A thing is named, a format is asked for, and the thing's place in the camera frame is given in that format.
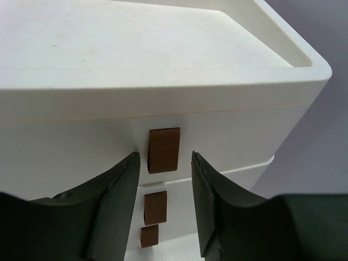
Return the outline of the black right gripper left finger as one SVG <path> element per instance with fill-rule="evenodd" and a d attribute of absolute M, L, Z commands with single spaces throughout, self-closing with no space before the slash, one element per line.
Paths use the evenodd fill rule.
<path fill-rule="evenodd" d="M 139 176 L 133 152 L 52 198 L 1 193 L 1 260 L 123 260 Z"/>

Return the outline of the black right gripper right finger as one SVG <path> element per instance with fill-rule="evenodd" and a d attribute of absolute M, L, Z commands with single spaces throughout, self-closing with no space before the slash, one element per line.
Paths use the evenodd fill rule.
<path fill-rule="evenodd" d="M 205 260 L 347 260 L 347 195 L 282 194 L 236 206 L 228 179 L 191 159 L 200 253 Z"/>

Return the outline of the brown bottom drawer tab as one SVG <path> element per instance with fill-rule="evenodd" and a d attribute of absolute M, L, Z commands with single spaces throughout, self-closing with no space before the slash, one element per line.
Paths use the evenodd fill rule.
<path fill-rule="evenodd" d="M 156 246 L 159 243 L 159 226 L 151 225 L 141 228 L 140 242 L 142 248 Z"/>

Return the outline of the brown drawer tab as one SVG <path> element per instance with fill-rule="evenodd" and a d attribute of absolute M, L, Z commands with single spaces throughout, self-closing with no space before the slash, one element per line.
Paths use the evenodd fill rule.
<path fill-rule="evenodd" d="M 149 174 L 176 171 L 178 168 L 180 128 L 149 131 L 147 169 Z"/>
<path fill-rule="evenodd" d="M 159 226 L 151 225 L 141 228 L 140 242 L 142 248 L 156 246 L 159 243 Z"/>
<path fill-rule="evenodd" d="M 165 223 L 167 221 L 167 191 L 144 195 L 145 226 Z"/>

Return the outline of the brown middle drawer tab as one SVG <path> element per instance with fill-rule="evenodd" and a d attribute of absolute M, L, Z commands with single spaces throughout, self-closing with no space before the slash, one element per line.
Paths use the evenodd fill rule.
<path fill-rule="evenodd" d="M 145 226 L 165 223 L 167 221 L 167 191 L 144 195 Z"/>

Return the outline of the brown top drawer tab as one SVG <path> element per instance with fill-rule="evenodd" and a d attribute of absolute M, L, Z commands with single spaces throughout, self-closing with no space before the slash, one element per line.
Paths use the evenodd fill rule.
<path fill-rule="evenodd" d="M 149 174 L 176 171 L 178 168 L 180 128 L 149 131 L 147 169 Z"/>

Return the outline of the white drawer cabinet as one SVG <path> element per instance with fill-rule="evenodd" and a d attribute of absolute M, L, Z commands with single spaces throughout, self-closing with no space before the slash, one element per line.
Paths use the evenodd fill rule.
<path fill-rule="evenodd" d="M 265 1 L 1 1 L 1 125 L 310 107 L 331 76 Z M 35 200 L 96 176 L 1 192 Z M 201 258 L 197 232 L 128 247 Z"/>

